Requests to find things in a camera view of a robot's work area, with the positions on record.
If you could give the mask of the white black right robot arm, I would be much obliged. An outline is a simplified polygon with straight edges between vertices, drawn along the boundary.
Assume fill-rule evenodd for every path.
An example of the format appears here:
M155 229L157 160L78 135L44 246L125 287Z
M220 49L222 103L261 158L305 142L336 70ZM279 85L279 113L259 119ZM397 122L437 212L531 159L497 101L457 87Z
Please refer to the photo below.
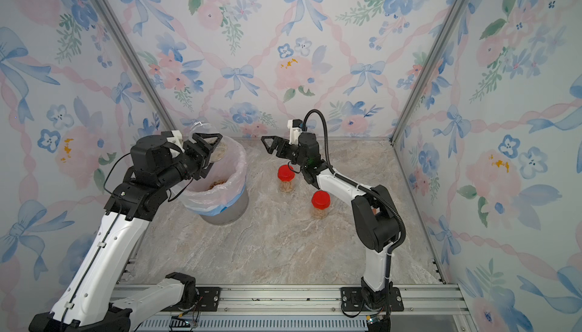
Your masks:
M372 310L389 310L393 251L406 239L406 226L387 188L360 184L335 170L321 155L316 135L305 132L290 141L263 136L270 154L300 167L306 182L351 207L356 233L366 249L362 297Z

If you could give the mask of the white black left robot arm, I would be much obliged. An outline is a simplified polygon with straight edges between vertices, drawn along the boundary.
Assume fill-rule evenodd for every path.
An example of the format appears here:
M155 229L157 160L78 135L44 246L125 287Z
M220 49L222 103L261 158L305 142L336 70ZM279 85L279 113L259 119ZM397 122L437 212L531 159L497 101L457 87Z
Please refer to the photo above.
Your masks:
M141 138L131 148L133 165L112 191L85 259L51 311L35 315L31 331L134 331L168 307L194 310L201 298L196 279L173 272L157 285L113 303L112 293L137 242L171 188L198 181L212 169L221 134L179 131Z

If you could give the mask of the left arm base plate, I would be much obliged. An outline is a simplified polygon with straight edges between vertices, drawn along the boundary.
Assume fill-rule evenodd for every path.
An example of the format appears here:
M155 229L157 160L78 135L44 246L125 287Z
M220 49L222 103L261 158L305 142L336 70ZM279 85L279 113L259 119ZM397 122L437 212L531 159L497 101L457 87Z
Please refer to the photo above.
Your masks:
M171 306L179 312L217 312L222 289L220 287L197 287L194 296L186 302Z

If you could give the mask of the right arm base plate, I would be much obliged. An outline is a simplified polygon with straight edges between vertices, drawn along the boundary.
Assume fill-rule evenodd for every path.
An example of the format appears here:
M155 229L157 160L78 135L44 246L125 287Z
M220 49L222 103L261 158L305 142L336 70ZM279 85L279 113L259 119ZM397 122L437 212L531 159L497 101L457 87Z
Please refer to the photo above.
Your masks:
M397 287L374 292L366 287L341 287L340 301L344 312L403 312L403 298Z

